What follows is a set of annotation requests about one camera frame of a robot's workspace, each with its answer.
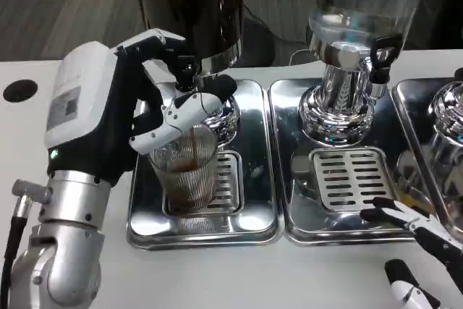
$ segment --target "white countertop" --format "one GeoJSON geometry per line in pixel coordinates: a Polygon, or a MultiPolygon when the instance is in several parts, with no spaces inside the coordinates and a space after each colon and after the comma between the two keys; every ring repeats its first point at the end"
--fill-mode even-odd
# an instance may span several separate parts
{"type": "MultiPolygon", "coordinates": [[[[0,90],[18,79],[38,83],[24,103],[0,101],[0,245],[7,242],[16,178],[46,184],[43,145],[46,113],[59,62],[0,63],[0,90]]],[[[462,51],[405,51],[394,63],[391,84],[407,78],[450,77],[463,66],[462,51]]],[[[268,88],[285,78],[320,77],[320,62],[295,67],[230,69],[235,78],[268,88]]],[[[282,237],[259,247],[218,247],[141,251],[125,240],[131,174],[111,191],[101,254],[103,282],[92,308],[351,308],[399,309],[384,273],[384,263],[401,258],[421,285],[451,308],[463,308],[445,268],[415,243],[298,247],[282,237]]],[[[36,224],[34,207],[23,237],[36,224]]]]}

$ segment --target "ribbed glass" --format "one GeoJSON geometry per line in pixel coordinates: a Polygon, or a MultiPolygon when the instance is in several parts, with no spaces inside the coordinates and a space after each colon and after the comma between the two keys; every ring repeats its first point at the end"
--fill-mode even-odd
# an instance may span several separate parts
{"type": "Polygon", "coordinates": [[[215,134],[204,124],[198,124],[151,154],[151,163],[172,208],[191,211],[211,201],[217,147],[215,134]]]}

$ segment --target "green light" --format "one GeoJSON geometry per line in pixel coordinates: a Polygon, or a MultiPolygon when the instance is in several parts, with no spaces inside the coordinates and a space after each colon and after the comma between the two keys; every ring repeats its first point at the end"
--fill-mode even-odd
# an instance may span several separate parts
{"type": "Polygon", "coordinates": [[[51,159],[55,159],[56,157],[58,157],[58,150],[57,150],[57,149],[54,149],[54,150],[50,153],[50,158],[51,158],[51,159]]]}

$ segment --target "metal grate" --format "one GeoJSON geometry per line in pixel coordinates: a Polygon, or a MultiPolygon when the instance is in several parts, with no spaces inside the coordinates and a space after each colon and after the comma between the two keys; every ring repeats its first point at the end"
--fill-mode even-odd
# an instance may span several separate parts
{"type": "Polygon", "coordinates": [[[164,196],[165,212],[168,215],[192,216],[231,216],[241,211],[244,203],[241,156],[234,151],[218,154],[217,178],[214,195],[210,203],[188,213],[175,211],[164,196]]]}
{"type": "Polygon", "coordinates": [[[310,154],[321,201],[332,211],[373,208],[374,197],[393,198],[383,152],[377,148],[317,149],[310,154]]]}

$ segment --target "stainless steel tray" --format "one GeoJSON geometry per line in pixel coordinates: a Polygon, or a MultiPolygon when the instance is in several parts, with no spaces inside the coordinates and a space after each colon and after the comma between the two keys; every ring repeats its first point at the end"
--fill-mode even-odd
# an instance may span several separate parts
{"type": "MultiPolygon", "coordinates": [[[[252,80],[237,81],[239,108],[234,139],[219,148],[222,158],[236,159],[235,196],[219,196],[214,204],[187,216],[169,210],[149,160],[139,157],[132,179],[127,241],[147,250],[179,247],[262,245],[283,234],[284,220],[272,170],[270,111],[266,94],[252,80]]],[[[174,84],[159,84],[165,104],[175,96],[174,84]]]]}
{"type": "MultiPolygon", "coordinates": [[[[326,209],[318,193],[318,183],[294,168],[294,158],[308,158],[320,146],[311,141],[300,127],[298,106],[302,94],[320,83],[319,79],[280,80],[268,91],[278,170],[284,193],[284,216],[287,237],[298,245],[339,245],[359,242],[412,240],[412,236],[389,225],[363,221],[358,211],[326,209]]],[[[391,171],[407,141],[390,96],[375,105],[373,126],[359,146],[380,148],[386,154],[391,171]]],[[[303,166],[304,161],[297,161],[303,166]]]]}
{"type": "Polygon", "coordinates": [[[440,222],[454,237],[463,240],[462,158],[456,158],[444,182],[439,182],[430,163],[435,132],[434,116],[428,107],[436,92],[453,81],[454,78],[405,80],[391,91],[411,150],[401,156],[396,176],[416,200],[432,203],[440,222]]]}

